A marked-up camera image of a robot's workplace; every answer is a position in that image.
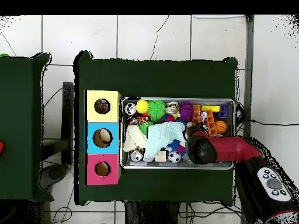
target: wall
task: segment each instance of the wall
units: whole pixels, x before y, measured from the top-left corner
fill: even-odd
[[[253,52],[252,119],[299,123],[299,33],[282,16],[256,15]],[[260,140],[299,186],[299,126],[252,123]]]

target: metal tray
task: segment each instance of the metal tray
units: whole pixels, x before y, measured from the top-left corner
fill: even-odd
[[[143,100],[163,100],[167,102],[190,102],[191,104],[199,104],[201,106],[218,106],[219,104],[227,105],[227,118],[222,119],[214,117],[215,121],[223,120],[227,124],[227,130],[223,136],[235,135],[235,102],[231,99],[199,99],[199,98],[161,98],[161,97],[124,97],[120,102],[120,164],[124,169],[206,169],[206,170],[228,170],[232,169],[234,164],[232,162],[224,163],[210,163],[205,165],[197,165],[192,162],[188,163],[181,160],[178,163],[166,162],[138,162],[134,163],[128,159],[128,152],[123,151],[124,141],[126,139],[126,119],[128,115],[124,111],[124,106],[127,103],[136,103],[140,99]]]

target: small soccer ball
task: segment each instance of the small soccer ball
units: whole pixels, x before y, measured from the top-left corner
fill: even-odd
[[[132,152],[132,154],[130,155],[130,157],[131,157],[131,160],[133,162],[140,162],[142,160],[142,158],[143,158],[143,155],[142,155],[141,152],[135,150],[134,152]]]
[[[180,161],[181,154],[178,151],[173,151],[168,153],[168,160],[172,163],[177,163]]]
[[[128,103],[124,107],[124,111],[128,115],[133,115],[134,113],[136,113],[136,105],[134,103]]]

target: metal stand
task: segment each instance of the metal stand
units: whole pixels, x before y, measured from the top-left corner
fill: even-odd
[[[61,164],[54,164],[45,167],[41,171],[40,185],[46,190],[50,185],[62,180],[67,173],[66,164],[71,164],[73,160],[73,115],[74,114],[74,85],[72,82],[64,82],[62,89],[62,124],[61,140],[45,144],[42,150],[42,160],[61,152]]]

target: dark green tabletop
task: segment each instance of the dark green tabletop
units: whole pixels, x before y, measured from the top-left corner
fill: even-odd
[[[237,61],[129,61],[91,59],[87,51],[74,61],[76,141],[84,147],[84,90],[116,90],[124,96],[228,98],[235,100]],[[232,204],[231,170],[123,169],[118,185],[84,184],[84,149],[79,149],[76,203],[92,201],[200,201]]]
[[[39,187],[42,71],[49,54],[0,57],[0,199],[51,201]]]

